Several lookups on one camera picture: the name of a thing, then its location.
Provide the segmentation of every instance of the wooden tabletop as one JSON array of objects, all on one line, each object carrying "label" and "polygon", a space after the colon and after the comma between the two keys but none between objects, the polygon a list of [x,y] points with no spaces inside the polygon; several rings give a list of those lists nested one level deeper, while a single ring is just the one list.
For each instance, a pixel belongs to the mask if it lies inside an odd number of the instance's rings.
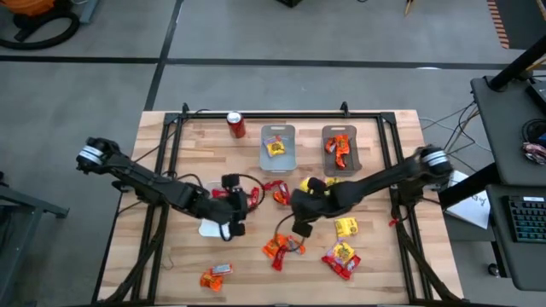
[{"label": "wooden tabletop", "polygon": [[[424,144],[416,111],[395,111],[404,156]],[[142,115],[133,158],[138,158],[159,143],[163,112]],[[354,125],[363,165],[353,179],[366,177],[385,168],[381,155],[377,124],[373,119],[247,119],[243,139],[229,135],[225,120],[194,119],[183,126],[177,158],[177,174],[197,174],[203,183],[218,181],[223,174],[246,173],[268,182],[270,177],[258,166],[263,125],[290,124],[296,128],[298,168],[288,177],[281,177],[288,186],[297,188],[306,177],[324,177],[322,172],[321,131],[324,125]],[[394,152],[391,149],[392,161]],[[168,161],[170,150],[166,151]],[[140,163],[154,168],[156,155],[150,154]],[[252,182],[241,179],[243,186]],[[427,194],[436,198],[436,194]],[[127,194],[120,208],[136,200]],[[231,242],[199,235],[200,221],[171,209],[163,250],[156,304],[398,304],[407,303],[404,275],[394,228],[388,226],[391,203],[388,191],[381,190],[366,197],[346,214],[358,221],[359,233],[347,242],[362,259],[350,281],[343,281],[320,258],[336,242],[334,221],[320,219],[311,237],[305,241],[306,253],[289,253],[282,272],[271,268],[271,260],[261,247],[272,237],[276,224],[291,213],[289,207],[278,205],[270,194],[257,211],[246,220],[247,234]],[[440,279],[456,295],[462,297],[450,241],[442,211],[438,205],[423,202],[416,208],[421,238],[427,261]],[[137,260],[146,205],[139,205],[121,214],[115,224],[112,244],[99,293],[110,295],[127,276]],[[290,234],[293,220],[288,220],[280,233]],[[224,278],[222,291],[215,293],[200,287],[201,274],[215,264],[231,263],[235,272]],[[148,289],[151,261],[144,274],[143,290]],[[415,286],[421,293],[415,263],[412,265]]]}]

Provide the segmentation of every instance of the gray floor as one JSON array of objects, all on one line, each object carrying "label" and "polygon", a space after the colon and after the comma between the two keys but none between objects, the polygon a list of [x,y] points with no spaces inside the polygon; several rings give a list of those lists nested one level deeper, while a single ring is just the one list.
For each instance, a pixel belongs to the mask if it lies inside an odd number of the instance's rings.
[{"label": "gray floor", "polygon": [[[0,55],[158,57],[175,0],[102,1],[72,40],[30,53]],[[507,63],[520,51],[500,46],[486,0],[420,0],[404,18],[403,0],[186,0],[170,57]],[[13,36],[0,10],[0,35]],[[46,37],[62,22],[44,28]],[[155,65],[0,62],[0,170],[12,187],[70,207],[46,217],[18,281],[16,302],[87,304],[93,293],[119,195],[111,178],[85,176],[75,157],[87,136],[105,136],[131,152]],[[417,109],[422,124],[472,101],[471,78],[496,71],[333,67],[167,66],[154,110]],[[456,126],[456,118],[442,122]],[[451,131],[424,131],[443,146]],[[468,134],[488,147],[479,119]],[[461,139],[458,145],[467,142]],[[474,169],[492,162],[472,146],[456,154]],[[472,170],[453,160],[458,170]],[[544,293],[516,290],[488,276],[487,244],[452,244],[465,297],[474,302],[543,306]]]}]

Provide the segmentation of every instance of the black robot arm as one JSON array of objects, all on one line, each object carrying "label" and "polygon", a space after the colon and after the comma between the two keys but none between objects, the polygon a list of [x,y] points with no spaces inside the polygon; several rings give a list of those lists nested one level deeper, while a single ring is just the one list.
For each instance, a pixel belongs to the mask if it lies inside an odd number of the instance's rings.
[{"label": "black robot arm", "polygon": [[241,209],[234,208],[224,199],[210,199],[209,192],[198,185],[155,174],[133,162],[120,152],[116,142],[107,139],[88,138],[76,160],[78,170],[83,173],[109,173],[133,187],[140,200],[153,206],[166,202],[175,210],[191,217],[206,218],[219,224],[231,221],[234,211]]},{"label": "black robot arm", "polygon": [[309,194],[296,189],[290,199],[295,218],[292,231],[309,237],[312,231],[309,223],[319,217],[331,218],[345,214],[366,195],[393,185],[401,186],[404,195],[422,195],[425,185],[445,182],[451,172],[453,168],[444,151],[427,146],[417,148],[402,163],[384,171],[355,182],[336,183],[326,194]]}]

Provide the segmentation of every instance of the soda can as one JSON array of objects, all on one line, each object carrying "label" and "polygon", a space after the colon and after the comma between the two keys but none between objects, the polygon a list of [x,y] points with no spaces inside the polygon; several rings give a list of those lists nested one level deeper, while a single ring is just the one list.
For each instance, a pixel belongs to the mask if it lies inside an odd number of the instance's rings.
[{"label": "soda can", "polygon": [[231,135],[234,138],[242,138],[245,136],[247,131],[245,130],[245,119],[242,117],[242,114],[239,112],[229,112],[227,120]]}]

